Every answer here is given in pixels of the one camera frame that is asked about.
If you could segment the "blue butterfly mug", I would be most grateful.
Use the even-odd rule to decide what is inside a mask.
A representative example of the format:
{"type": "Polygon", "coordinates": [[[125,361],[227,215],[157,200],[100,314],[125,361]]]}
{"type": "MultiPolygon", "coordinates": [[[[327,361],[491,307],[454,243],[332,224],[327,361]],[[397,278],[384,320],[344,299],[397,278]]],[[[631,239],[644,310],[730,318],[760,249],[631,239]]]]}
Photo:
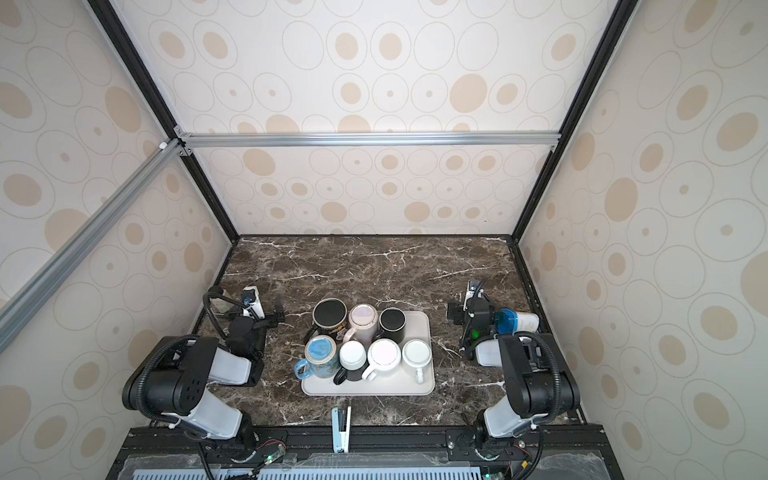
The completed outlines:
{"type": "Polygon", "coordinates": [[[294,374],[299,380],[311,376],[332,378],[341,368],[338,345],[328,335],[315,335],[305,345],[304,357],[294,366],[294,374]]]}

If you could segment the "black skull mug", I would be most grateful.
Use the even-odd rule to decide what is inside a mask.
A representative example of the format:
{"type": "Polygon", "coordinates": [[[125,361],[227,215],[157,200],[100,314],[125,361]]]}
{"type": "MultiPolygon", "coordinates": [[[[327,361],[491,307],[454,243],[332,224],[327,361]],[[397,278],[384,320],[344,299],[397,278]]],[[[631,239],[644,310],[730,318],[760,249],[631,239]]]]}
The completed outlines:
{"type": "Polygon", "coordinates": [[[337,340],[340,333],[347,327],[348,309],[338,298],[326,298],[318,302],[312,310],[312,323],[305,335],[304,343],[308,343],[314,335],[327,335],[337,340]]]}

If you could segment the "black white mug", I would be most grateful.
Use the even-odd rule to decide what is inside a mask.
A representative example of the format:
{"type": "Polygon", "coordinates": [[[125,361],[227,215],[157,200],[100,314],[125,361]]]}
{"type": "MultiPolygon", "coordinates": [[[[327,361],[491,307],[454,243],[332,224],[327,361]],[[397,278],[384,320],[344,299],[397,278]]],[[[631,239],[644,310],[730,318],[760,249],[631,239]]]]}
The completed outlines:
{"type": "Polygon", "coordinates": [[[339,362],[341,367],[333,378],[335,385],[360,381],[368,367],[365,346],[356,340],[343,343],[339,350],[339,362]]]}

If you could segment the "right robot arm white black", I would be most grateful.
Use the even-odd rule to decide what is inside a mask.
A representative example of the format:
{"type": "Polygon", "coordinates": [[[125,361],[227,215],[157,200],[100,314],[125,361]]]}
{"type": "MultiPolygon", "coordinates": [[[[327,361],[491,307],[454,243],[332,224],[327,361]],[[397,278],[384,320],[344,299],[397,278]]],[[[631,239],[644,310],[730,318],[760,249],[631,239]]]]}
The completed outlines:
{"type": "Polygon", "coordinates": [[[554,337],[539,331],[538,315],[496,306],[480,280],[467,284],[462,301],[447,304],[446,317],[462,327],[459,353],[503,374],[505,396],[475,421],[476,447],[518,438],[579,405],[573,374],[554,337]]]}

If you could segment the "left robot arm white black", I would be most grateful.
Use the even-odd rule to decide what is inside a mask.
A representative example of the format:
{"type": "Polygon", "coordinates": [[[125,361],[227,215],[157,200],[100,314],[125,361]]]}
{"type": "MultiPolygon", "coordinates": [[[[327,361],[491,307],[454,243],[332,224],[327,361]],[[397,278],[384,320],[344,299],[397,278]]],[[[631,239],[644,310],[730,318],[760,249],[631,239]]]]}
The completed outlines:
{"type": "Polygon", "coordinates": [[[122,404],[243,461],[258,449],[252,420],[208,385],[256,386],[265,367],[267,332],[285,321],[285,310],[278,302],[266,312],[255,286],[238,300],[211,287],[203,295],[203,310],[217,335],[161,338],[126,381],[122,404]]]}

